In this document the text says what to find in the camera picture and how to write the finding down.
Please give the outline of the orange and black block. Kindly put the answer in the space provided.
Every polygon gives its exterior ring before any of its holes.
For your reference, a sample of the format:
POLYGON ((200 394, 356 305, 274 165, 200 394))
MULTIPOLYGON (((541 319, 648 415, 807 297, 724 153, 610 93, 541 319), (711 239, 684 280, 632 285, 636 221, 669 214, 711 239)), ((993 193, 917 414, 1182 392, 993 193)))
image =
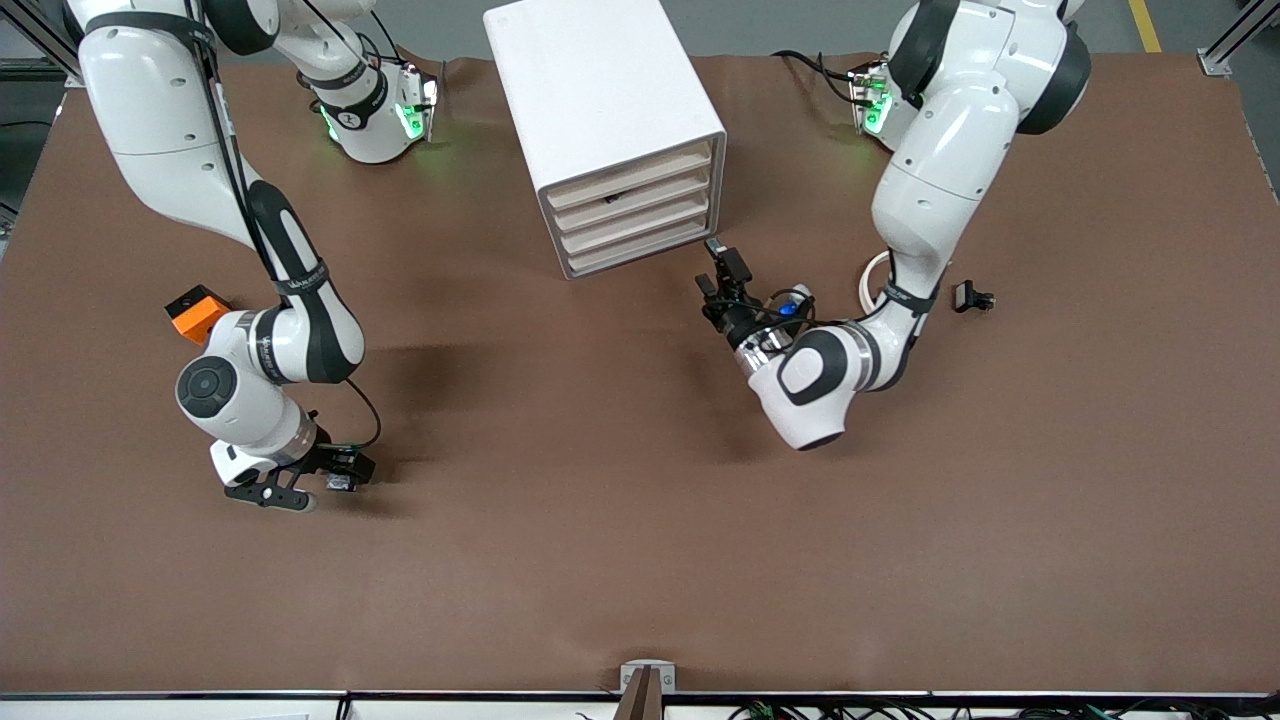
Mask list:
POLYGON ((165 305, 175 332, 196 345, 206 345, 214 327, 232 313, 230 304, 204 284, 197 284, 165 305))

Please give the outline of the brown table cover mat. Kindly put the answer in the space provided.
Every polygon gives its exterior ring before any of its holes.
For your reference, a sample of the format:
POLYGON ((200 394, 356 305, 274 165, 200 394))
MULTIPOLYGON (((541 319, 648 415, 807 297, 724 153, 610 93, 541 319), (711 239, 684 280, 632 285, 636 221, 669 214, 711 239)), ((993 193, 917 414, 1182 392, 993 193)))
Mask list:
POLYGON ((436 142, 332 146, 225 79, 367 336, 378 478, 224 497, 164 305, 273 295, 143 208, 70 91, 0 261, 0 691, 1280 689, 1280 205, 1238 87, 1094 59, 1018 138, 890 391, 774 433, 685 246, 563 278, 495 67, 436 142))

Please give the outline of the silver base connector plate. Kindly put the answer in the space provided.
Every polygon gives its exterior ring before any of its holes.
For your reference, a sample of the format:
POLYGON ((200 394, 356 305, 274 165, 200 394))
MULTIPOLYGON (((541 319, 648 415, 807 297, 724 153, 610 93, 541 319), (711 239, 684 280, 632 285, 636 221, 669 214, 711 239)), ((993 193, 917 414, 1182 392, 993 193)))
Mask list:
POLYGON ((411 143, 430 138, 438 96, 439 83, 434 74, 424 73, 411 64, 401 67, 396 106, 411 143))
POLYGON ((879 58, 863 63, 850 68, 846 77, 858 132, 878 136, 893 104, 888 61, 879 58))

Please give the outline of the aluminium frame profile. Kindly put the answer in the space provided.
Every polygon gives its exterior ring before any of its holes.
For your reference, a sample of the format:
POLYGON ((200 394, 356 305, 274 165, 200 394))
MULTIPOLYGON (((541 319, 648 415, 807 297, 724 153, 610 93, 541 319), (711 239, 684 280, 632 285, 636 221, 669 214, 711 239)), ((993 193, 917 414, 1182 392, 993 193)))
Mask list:
POLYGON ((1208 77, 1229 77, 1231 56, 1272 26, 1280 26, 1280 0, 1242 0, 1228 28, 1208 47, 1197 49, 1201 69, 1208 77))
POLYGON ((84 31, 70 0, 0 0, 0 18, 67 77, 67 87, 84 87, 78 58, 84 31))

